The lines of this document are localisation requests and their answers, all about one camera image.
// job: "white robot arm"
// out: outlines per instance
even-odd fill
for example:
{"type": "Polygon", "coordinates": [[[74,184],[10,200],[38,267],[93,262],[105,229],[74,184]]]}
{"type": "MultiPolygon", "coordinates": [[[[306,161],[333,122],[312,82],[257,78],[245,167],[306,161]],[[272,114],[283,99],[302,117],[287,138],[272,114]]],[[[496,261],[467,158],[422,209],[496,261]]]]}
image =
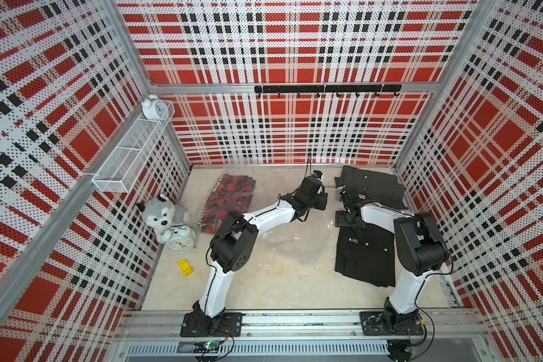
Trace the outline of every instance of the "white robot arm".
{"type": "Polygon", "coordinates": [[[370,201],[350,206],[350,215],[354,215],[351,208],[363,222],[395,234],[402,269],[394,291],[384,302],[382,322],[389,332],[405,334],[418,318],[416,300],[428,277],[449,260],[444,240],[429,213],[407,213],[370,201]]]}
{"type": "Polygon", "coordinates": [[[304,178],[294,192],[281,196],[274,205],[253,213],[232,211],[222,221],[210,243],[212,269],[209,281],[203,296],[193,305],[193,313],[185,316],[181,337],[221,334],[227,291],[235,272],[249,260],[259,233],[287,222],[306,221],[310,209],[326,208],[328,194],[320,181],[321,172],[314,171],[313,174],[304,178]]]}

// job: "yellow block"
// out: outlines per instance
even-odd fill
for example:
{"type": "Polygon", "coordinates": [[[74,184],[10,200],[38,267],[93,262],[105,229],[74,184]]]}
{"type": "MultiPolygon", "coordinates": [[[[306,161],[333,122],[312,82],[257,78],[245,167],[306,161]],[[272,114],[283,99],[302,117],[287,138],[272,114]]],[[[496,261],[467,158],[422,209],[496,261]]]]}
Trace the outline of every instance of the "yellow block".
{"type": "Polygon", "coordinates": [[[191,269],[191,265],[187,262],[187,260],[183,259],[179,263],[177,263],[181,270],[183,271],[183,274],[185,276],[190,276],[191,273],[193,273],[193,269],[191,269]]]}

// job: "stuffed husky toy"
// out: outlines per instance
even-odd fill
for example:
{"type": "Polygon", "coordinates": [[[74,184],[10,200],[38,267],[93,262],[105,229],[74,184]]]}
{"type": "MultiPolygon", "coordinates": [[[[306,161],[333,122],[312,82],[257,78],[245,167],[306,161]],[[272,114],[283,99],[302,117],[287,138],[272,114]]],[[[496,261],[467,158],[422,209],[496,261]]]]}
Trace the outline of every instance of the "stuffed husky toy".
{"type": "Polygon", "coordinates": [[[141,217],[145,223],[153,228],[157,242],[164,244],[171,239],[172,227],[188,225],[190,217],[187,211],[179,205],[172,203],[164,193],[152,199],[145,205],[137,203],[141,217]]]}

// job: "wire mesh shelf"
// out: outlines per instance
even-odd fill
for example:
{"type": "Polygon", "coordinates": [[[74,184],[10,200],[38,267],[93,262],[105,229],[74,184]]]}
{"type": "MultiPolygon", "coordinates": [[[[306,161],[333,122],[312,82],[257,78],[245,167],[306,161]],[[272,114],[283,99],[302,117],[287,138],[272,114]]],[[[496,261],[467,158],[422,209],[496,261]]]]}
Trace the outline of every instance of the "wire mesh shelf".
{"type": "Polygon", "coordinates": [[[139,114],[119,145],[97,171],[93,183],[100,191],[131,191],[153,148],[175,114],[173,102],[163,101],[167,105],[167,114],[160,120],[149,120],[142,113],[139,114]]]}

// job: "beige floor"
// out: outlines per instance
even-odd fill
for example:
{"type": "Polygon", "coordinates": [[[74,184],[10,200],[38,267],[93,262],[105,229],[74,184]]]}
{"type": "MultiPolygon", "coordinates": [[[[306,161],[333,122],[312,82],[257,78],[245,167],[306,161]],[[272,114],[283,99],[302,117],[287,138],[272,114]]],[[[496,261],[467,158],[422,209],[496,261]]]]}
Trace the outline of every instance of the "beige floor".
{"type": "MultiPolygon", "coordinates": [[[[389,169],[374,171],[390,173],[389,169]]],[[[325,211],[311,210],[305,222],[294,221],[260,235],[249,262],[237,272],[229,293],[227,309],[352,309],[380,308],[392,287],[376,287],[334,271],[338,228],[333,227],[334,212],[341,202],[334,197],[334,177],[340,168],[321,168],[329,192],[325,211]]],[[[256,179],[250,211],[277,201],[278,193],[293,191],[301,182],[304,169],[278,167],[235,167],[195,169],[183,194],[183,205],[196,227],[207,196],[224,173],[243,174],[256,179]]],[[[166,249],[160,256],[142,310],[188,310],[205,289],[210,267],[205,251],[212,235],[198,232],[196,249],[173,254],[166,249]],[[193,273],[186,277],[177,263],[186,259],[193,273]]],[[[398,278],[400,263],[396,259],[398,278]]],[[[448,308],[436,276],[421,292],[422,307],[448,308]]]]}

